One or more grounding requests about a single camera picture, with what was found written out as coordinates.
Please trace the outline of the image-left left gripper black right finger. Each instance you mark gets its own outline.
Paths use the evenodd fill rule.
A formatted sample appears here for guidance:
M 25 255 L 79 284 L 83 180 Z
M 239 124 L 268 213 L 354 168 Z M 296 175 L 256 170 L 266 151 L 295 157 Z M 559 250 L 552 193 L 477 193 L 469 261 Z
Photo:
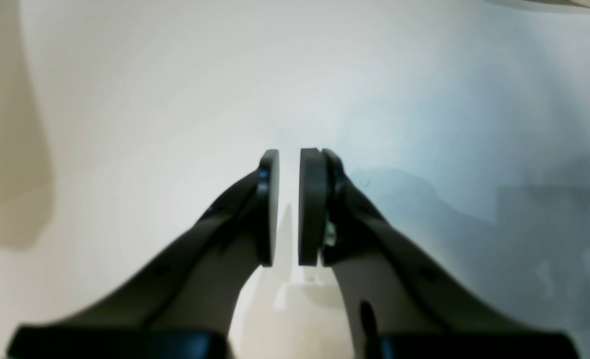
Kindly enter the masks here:
M 329 149 L 302 149 L 298 263 L 332 269 L 358 359 L 577 359 L 567 334 L 535 329 L 473 295 L 396 230 Z

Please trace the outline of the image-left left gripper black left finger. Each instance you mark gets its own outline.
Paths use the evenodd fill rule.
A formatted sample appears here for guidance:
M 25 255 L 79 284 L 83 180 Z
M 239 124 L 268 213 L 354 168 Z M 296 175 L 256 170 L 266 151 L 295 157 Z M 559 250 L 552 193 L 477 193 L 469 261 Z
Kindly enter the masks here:
M 273 264 L 279 151 L 220 194 L 197 222 L 98 302 L 49 324 L 21 325 L 8 359 L 230 359 L 234 309 Z

